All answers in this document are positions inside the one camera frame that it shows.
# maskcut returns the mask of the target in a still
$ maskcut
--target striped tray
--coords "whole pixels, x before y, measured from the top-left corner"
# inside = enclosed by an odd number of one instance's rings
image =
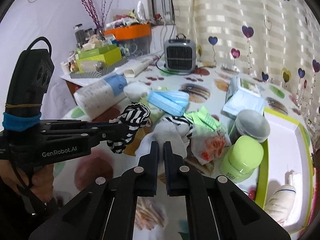
[[[112,71],[115,70],[116,67],[120,67],[123,64],[127,63],[127,58],[123,57],[121,60],[113,63],[112,65],[103,68],[100,71],[94,71],[94,72],[75,72],[75,73],[70,73],[71,78],[100,78],[102,76],[105,76]]]

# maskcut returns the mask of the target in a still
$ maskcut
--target heater grille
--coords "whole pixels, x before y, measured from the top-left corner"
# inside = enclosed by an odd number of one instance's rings
[[[191,70],[192,48],[181,46],[167,47],[167,62],[169,69]]]

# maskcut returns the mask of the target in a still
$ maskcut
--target green jar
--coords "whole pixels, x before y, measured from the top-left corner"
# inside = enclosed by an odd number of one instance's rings
[[[263,159],[263,147],[250,136],[241,136],[230,147],[220,165],[220,172],[234,183],[249,178]]]

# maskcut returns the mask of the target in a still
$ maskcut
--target blue surgical mask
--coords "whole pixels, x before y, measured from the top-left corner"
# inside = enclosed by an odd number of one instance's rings
[[[181,91],[151,91],[147,101],[171,115],[183,116],[189,95]]]

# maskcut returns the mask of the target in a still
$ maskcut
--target blue label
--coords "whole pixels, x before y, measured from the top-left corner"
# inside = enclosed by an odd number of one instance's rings
[[[118,96],[123,92],[123,88],[127,85],[127,80],[120,75],[106,77],[104,80],[111,86],[114,96]]]

